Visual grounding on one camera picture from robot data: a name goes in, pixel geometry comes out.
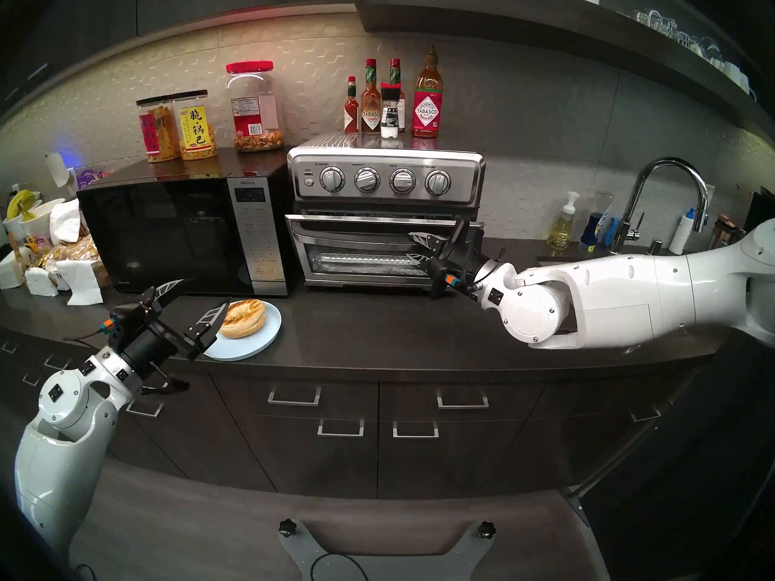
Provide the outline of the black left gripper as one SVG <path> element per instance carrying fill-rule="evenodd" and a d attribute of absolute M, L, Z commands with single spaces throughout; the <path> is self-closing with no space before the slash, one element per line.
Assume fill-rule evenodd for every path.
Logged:
<path fill-rule="evenodd" d="M 162 370 L 169 358 L 178 355 L 194 361 L 216 341 L 230 303 L 219 303 L 195 319 L 184 337 L 160 320 L 163 309 L 184 293 L 184 279 L 150 287 L 143 303 L 118 304 L 109 311 L 109 347 L 141 380 L 152 375 L 165 380 Z"/>

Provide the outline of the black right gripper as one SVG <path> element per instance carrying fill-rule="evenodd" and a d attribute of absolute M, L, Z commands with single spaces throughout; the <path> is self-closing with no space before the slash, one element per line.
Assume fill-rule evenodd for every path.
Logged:
<path fill-rule="evenodd" d="M 415 275 L 428 275 L 430 299 L 441 298 L 448 288 L 476 299 L 476 292 L 483 289 L 484 281 L 502 264 L 505 247 L 495 258 L 485 256 L 480 251 L 483 232 L 476 230 L 473 238 L 468 238 L 470 230 L 468 221 L 457 218 L 449 238 L 427 231 L 410 231 L 408 234 L 431 253 L 404 254 L 407 267 L 418 270 Z"/>

